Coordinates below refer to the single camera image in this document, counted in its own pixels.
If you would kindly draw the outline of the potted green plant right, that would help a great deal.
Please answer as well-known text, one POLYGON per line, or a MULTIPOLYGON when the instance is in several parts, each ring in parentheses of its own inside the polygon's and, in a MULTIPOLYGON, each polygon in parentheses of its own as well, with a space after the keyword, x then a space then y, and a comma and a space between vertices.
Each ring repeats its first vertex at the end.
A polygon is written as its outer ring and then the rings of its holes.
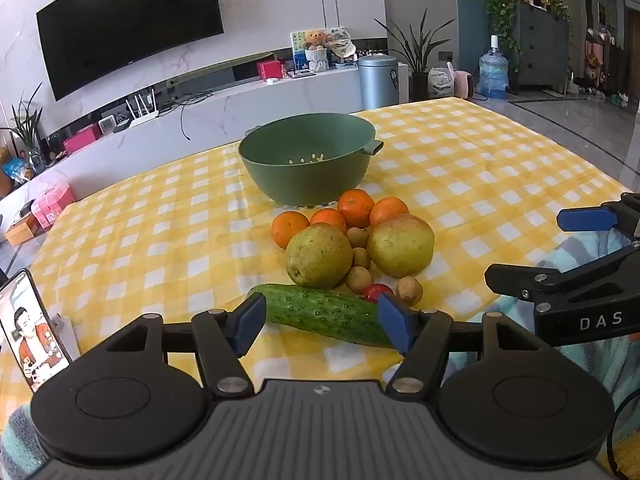
POLYGON ((427 12, 428 9, 425 8, 418 29, 409 25, 408 34, 405 34, 390 18, 385 23, 375 19, 375 23, 387 32, 387 36, 398 43, 398 49, 389 48, 388 50, 399 54, 409 67, 409 98, 413 102, 425 101, 428 98, 428 71, 430 70, 428 58, 437 47, 449 41, 449 38, 436 39, 435 36, 454 22, 452 18, 435 28, 426 30, 427 12))

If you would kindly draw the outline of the green cucumber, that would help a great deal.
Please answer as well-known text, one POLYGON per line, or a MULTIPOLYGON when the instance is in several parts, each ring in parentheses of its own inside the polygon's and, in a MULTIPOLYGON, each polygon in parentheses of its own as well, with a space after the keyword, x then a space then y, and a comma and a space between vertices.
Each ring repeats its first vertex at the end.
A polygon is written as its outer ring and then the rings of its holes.
POLYGON ((261 284, 246 294, 263 294, 267 322, 363 346, 392 348, 373 302, 338 292, 295 285, 261 284))

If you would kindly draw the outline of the white wifi router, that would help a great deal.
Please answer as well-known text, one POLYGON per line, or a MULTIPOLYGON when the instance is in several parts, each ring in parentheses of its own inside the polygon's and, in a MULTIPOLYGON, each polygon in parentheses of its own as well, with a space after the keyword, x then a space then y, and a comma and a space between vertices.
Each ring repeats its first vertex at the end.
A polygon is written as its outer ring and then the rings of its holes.
POLYGON ((140 126, 160 116, 155 92, 152 88, 127 96, 126 105, 131 116, 130 128, 140 126))

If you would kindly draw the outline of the pink storage box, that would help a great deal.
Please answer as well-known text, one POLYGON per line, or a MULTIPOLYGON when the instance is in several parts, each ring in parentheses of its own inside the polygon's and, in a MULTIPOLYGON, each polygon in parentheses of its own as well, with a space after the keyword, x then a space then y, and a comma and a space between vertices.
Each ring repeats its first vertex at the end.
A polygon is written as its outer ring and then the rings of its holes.
POLYGON ((70 185, 58 182, 34 199, 30 211, 43 229, 49 229, 63 210, 75 201, 70 185))

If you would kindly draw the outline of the red cherry tomato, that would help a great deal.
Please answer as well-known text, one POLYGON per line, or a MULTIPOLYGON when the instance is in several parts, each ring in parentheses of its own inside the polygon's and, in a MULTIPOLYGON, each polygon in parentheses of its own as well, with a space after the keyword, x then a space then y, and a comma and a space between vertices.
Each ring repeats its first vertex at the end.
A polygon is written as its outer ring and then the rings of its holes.
POLYGON ((366 286, 362 290, 361 297, 364 300, 372 302, 372 304, 376 304, 378 302, 378 298, 380 298, 385 294, 393 295, 394 294, 393 289, 391 289, 390 287, 384 284, 374 283, 366 286))

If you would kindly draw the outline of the magenta flat box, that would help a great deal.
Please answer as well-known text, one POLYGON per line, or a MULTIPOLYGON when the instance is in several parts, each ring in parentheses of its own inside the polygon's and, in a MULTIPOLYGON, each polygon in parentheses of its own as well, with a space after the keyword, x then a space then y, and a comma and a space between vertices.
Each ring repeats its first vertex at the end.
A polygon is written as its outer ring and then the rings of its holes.
POLYGON ((66 154, 73 154, 91 143, 96 142, 101 136, 102 131, 98 124, 88 125, 64 140, 64 151, 66 154))

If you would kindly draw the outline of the green pear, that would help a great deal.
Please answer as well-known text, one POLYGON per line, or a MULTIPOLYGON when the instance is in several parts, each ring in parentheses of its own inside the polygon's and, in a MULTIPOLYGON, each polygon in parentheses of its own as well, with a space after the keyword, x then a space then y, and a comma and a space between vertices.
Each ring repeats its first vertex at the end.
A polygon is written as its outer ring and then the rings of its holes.
POLYGON ((405 278, 423 272, 432 262, 435 233, 428 223, 401 214, 374 226, 367 251, 371 260, 386 275, 405 278))
POLYGON ((284 258, 295 285, 332 289, 352 267, 352 246, 335 226, 316 223, 292 237, 284 258))

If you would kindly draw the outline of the potted plant left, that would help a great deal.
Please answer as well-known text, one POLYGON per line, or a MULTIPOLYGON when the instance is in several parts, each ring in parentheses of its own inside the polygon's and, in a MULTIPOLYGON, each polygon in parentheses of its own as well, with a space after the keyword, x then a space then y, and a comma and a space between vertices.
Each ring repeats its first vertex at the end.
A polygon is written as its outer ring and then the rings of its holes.
POLYGON ((2 127, 2 130, 12 133, 14 138, 19 138, 26 148, 26 156, 30 166, 36 174, 47 167, 44 160, 39 135, 39 125, 42 116, 42 108, 33 106, 32 103, 42 84, 38 84, 32 95, 25 100, 20 99, 17 106, 11 106, 11 125, 2 127))

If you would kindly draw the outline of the grey blue trash bin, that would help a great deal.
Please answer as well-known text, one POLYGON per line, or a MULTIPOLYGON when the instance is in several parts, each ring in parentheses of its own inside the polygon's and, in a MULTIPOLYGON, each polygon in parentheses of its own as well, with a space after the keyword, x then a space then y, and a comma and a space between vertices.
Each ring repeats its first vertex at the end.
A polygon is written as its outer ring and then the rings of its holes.
POLYGON ((364 110, 375 110, 399 103, 398 66, 398 59, 386 54, 366 55, 358 60, 364 110))

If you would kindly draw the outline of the smartphone with picture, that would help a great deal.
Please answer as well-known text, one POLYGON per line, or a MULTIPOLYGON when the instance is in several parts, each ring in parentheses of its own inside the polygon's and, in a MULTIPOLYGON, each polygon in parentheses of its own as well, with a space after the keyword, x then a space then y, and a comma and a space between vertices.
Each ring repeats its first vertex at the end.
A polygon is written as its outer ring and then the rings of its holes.
POLYGON ((1 329, 32 392, 72 362, 27 269, 1 287, 1 329))

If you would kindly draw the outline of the green colander bowl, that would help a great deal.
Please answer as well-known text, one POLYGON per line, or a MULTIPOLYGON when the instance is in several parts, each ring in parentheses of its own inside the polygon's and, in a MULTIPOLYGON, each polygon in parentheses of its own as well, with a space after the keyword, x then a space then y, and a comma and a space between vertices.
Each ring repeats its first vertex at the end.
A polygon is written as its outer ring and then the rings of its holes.
POLYGON ((349 114, 295 115, 245 133, 239 155, 257 187, 276 203, 331 203, 360 185, 382 150, 374 125, 349 114))

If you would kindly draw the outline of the teddy bear toy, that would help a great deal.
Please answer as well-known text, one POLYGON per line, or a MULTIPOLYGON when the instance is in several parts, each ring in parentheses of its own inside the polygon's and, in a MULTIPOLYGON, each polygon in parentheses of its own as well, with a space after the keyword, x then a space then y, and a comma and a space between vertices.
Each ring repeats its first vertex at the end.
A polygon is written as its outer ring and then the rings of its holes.
POLYGON ((323 30, 306 30, 305 56, 308 63, 308 70, 311 72, 322 73, 329 69, 326 34, 323 30))

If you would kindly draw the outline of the brown longan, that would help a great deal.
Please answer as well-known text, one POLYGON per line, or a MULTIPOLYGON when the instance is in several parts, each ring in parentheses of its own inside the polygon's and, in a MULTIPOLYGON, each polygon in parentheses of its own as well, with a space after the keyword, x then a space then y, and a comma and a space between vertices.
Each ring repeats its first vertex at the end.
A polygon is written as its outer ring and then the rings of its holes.
POLYGON ((349 244, 352 245, 352 248, 366 248, 369 239, 369 231, 367 229, 352 226, 346 231, 346 237, 349 240, 349 244))
POLYGON ((369 269, 371 266, 371 258, 366 248, 354 247, 352 248, 352 265, 361 266, 362 268, 369 269))
POLYGON ((422 299, 423 287, 413 276, 405 276, 397 282, 396 296, 407 306, 413 307, 422 299))
POLYGON ((355 294, 361 294, 372 284, 372 275, 364 266, 353 266, 345 276, 345 285, 355 294))

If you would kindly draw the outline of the brown longan top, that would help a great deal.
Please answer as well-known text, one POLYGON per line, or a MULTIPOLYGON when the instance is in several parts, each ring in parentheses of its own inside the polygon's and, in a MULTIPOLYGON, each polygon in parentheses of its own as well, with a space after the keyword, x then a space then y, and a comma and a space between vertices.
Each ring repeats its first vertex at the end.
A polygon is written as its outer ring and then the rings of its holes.
POLYGON ((352 245, 352 248, 366 248, 369 239, 369 231, 367 229, 352 226, 346 231, 346 237, 349 240, 349 244, 352 245))

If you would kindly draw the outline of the orange tangerine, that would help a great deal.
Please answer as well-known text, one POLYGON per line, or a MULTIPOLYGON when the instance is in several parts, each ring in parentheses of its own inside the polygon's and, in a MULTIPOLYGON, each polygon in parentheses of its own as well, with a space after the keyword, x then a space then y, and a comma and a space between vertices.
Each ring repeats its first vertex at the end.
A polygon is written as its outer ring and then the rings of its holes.
POLYGON ((360 188, 344 192, 337 201, 337 210, 349 228, 370 226, 370 213, 375 205, 373 198, 360 188))
POLYGON ((401 214, 408 214, 407 204, 397 197, 384 197, 378 200, 370 211, 369 221, 371 226, 393 219, 401 214))
POLYGON ((310 224, 325 223, 334 226, 343 234, 347 231, 347 223, 343 215, 334 208, 323 208, 317 210, 309 220, 310 224))
POLYGON ((309 226, 309 219, 298 211, 285 211, 272 220, 270 234, 281 249, 288 247, 292 238, 309 226))

